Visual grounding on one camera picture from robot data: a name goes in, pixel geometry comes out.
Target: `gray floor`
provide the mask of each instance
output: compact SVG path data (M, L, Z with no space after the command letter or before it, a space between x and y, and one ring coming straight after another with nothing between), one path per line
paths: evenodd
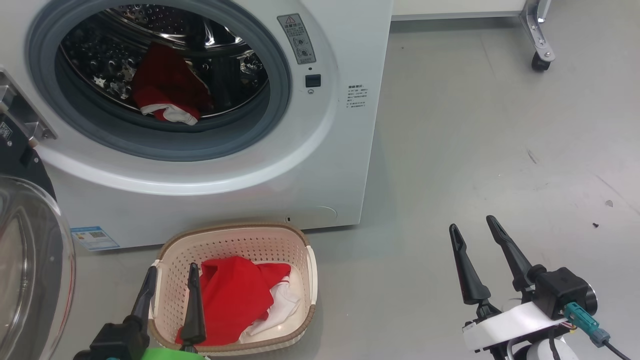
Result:
M500 306L517 294L487 214L532 263L589 281L596 318L639 357L638 13L635 0L554 1L543 29L557 61L544 74L530 70L515 21L393 24L362 224L310 234L313 324L297 345L247 358L490 359L464 348L475 309L462 304L447 234L456 222ZM79 249L55 360L122 320L156 252ZM567 341L583 360L614 359L584 334Z

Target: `white cloth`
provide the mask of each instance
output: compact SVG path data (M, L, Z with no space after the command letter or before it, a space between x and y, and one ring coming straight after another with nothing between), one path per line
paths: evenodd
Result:
M267 320L254 322L245 330L247 334L253 336L284 323L300 305L300 297L289 288L288 276L283 277L278 284L271 288L271 296L273 296L273 305L268 310L269 317Z
M183 122L187 125L195 125L198 119L191 116L190 113L180 109L174 104L153 104L140 108L142 115L153 113L157 110L164 109L163 116L170 122Z

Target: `laundry basket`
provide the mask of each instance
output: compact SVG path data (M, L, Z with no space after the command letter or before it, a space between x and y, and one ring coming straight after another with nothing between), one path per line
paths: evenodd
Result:
M157 267L155 297L149 311L148 328L166 348L175 343L187 309L189 264L209 259L241 256L254 263L291 265L291 289L298 292L298 310L281 326L238 342L213 347L196 346L203 356L246 355L295 344L307 330L316 310L316 257L305 235L283 224L228 225L192 231L165 244L154 263Z

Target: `front-loading washing machine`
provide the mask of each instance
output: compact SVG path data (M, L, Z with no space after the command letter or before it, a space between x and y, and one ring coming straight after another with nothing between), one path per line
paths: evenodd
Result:
M15 129L27 135L22 164L44 163L74 238L91 250L218 222L357 224L391 7L7 0L0 146ZM152 42L208 86L214 106L195 125L142 115L131 99Z

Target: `blue label sticker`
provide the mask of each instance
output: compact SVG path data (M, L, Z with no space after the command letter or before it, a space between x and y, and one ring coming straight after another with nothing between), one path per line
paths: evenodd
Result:
M71 235L89 251L117 249L120 247L99 226L74 227L71 228Z

